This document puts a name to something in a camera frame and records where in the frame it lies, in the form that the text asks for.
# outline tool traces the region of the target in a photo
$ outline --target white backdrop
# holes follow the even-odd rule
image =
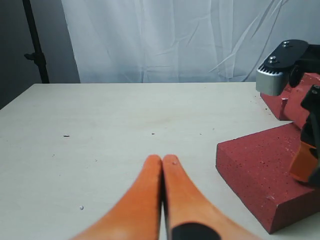
[[[82,83],[254,81],[281,41],[320,44],[320,0],[62,0]]]

